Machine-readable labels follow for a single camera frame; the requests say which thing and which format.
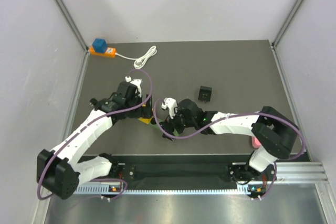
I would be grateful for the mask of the yellow plug adapter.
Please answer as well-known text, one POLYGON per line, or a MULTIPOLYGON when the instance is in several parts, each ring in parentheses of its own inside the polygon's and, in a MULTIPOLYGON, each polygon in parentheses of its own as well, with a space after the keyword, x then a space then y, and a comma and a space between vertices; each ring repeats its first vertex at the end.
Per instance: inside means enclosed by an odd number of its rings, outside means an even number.
POLYGON ((153 117, 150 118, 139 118, 139 121, 145 123, 145 124, 151 124, 153 117))

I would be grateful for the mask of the black plug adapter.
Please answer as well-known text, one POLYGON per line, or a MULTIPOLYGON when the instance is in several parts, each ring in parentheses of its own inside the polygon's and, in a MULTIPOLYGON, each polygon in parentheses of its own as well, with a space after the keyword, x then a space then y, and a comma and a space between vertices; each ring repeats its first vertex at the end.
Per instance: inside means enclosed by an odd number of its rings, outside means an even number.
POLYGON ((198 100, 201 102, 209 102, 212 96, 212 88, 207 86, 200 86, 198 93, 198 100))

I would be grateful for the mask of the green power strip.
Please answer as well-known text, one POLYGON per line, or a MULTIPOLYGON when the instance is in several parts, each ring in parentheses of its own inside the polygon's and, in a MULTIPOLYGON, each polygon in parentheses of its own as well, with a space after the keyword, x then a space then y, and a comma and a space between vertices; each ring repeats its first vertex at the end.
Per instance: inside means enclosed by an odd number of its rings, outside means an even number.
MULTIPOLYGON (((157 124, 150 124, 150 126, 159 129, 160 127, 157 124)), ((174 138, 176 138, 177 136, 179 136, 178 132, 176 130, 166 130, 164 129, 165 132, 169 133, 170 135, 174 135, 174 138)))

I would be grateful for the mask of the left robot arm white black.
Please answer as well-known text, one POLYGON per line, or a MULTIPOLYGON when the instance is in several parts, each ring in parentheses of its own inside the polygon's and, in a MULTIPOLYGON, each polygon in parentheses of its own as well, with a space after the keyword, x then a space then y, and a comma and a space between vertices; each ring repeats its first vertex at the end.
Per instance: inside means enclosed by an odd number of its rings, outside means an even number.
POLYGON ((99 177, 114 180, 119 174, 117 161, 109 154, 81 162, 92 144, 118 121, 152 116, 151 95, 142 95, 142 81, 127 77, 108 98, 92 98, 88 117, 62 143, 52 150, 42 150, 37 156, 37 196, 44 200, 45 188, 61 199, 74 194, 78 186, 99 177))

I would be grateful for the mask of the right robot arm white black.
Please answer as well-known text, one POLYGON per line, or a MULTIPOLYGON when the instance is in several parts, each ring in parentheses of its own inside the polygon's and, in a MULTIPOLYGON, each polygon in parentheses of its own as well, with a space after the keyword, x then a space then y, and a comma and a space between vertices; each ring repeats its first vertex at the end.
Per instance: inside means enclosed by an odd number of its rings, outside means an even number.
POLYGON ((245 167, 232 173, 232 179, 256 180, 266 168, 279 159, 289 159, 293 145, 299 136, 299 128, 289 119, 270 106, 251 113, 223 113, 204 111, 190 99, 177 102, 173 98, 156 101, 167 118, 158 124, 163 137, 170 140, 183 139, 187 128, 196 134, 223 135, 236 134, 256 138, 260 147, 250 155, 245 167))

